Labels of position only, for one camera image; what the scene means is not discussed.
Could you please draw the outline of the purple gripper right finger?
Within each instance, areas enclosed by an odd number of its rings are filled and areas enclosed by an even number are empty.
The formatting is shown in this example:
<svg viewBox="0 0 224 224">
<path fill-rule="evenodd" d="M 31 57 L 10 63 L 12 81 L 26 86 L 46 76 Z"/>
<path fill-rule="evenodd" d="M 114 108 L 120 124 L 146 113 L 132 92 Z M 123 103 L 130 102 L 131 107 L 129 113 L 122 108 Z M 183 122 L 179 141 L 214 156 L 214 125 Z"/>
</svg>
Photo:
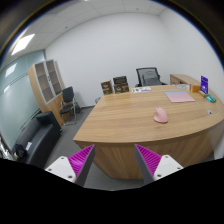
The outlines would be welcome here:
<svg viewBox="0 0 224 224">
<path fill-rule="evenodd" d="M 182 166 L 171 156 L 161 156 L 138 144 L 134 146 L 134 155 L 145 185 L 182 169 Z"/>
</svg>

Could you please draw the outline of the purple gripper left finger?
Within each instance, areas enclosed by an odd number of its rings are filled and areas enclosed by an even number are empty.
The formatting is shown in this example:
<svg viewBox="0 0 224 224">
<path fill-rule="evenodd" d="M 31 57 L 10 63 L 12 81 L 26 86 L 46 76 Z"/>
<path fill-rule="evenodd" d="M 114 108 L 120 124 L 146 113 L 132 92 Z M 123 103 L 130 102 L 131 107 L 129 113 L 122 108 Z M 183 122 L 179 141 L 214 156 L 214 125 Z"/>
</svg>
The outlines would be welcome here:
<svg viewBox="0 0 224 224">
<path fill-rule="evenodd" d="M 69 157 L 60 156 L 46 168 L 46 171 L 83 186 L 94 157 L 95 145 L 90 145 Z"/>
</svg>

